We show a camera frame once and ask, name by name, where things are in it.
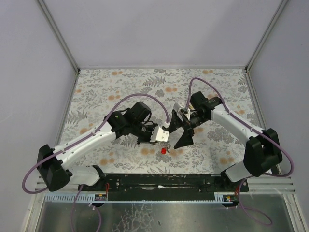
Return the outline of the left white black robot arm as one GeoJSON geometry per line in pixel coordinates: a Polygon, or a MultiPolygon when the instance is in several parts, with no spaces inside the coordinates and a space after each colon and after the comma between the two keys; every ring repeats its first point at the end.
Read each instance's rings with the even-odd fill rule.
{"type": "Polygon", "coordinates": [[[129,134],[136,136],[139,144],[155,144],[151,137],[158,124],[150,121],[151,114],[150,108],[140,101],[125,111],[114,111],[103,127],[93,128],[87,136],[54,148],[42,146],[37,170],[48,190],[54,192],[67,184],[95,186],[101,181],[105,175],[97,165],[78,167],[75,162],[102,144],[129,134]]]}

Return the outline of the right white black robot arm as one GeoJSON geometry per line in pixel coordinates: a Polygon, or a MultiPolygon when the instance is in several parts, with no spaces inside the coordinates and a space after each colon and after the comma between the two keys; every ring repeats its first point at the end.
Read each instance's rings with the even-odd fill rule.
{"type": "Polygon", "coordinates": [[[230,182],[238,182],[244,178],[259,177],[282,162],[282,153],[278,135],[275,130],[264,130],[258,126],[235,119],[224,108],[219,97],[206,98],[200,91],[190,98],[192,111],[176,103],[168,127],[169,133],[183,129],[183,134],[173,146],[174,149],[193,145],[194,129],[207,121],[213,121],[232,133],[244,146],[243,161],[232,165],[221,172],[221,176],[230,182]]]}

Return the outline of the red key tag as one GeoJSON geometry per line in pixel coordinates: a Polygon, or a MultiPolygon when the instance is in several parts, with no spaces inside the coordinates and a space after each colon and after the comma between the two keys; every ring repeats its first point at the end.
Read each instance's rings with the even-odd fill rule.
{"type": "Polygon", "coordinates": [[[162,149],[161,149],[161,154],[164,155],[164,154],[166,154],[166,153],[167,153],[167,149],[166,149],[166,148],[162,148],[162,149]]]}

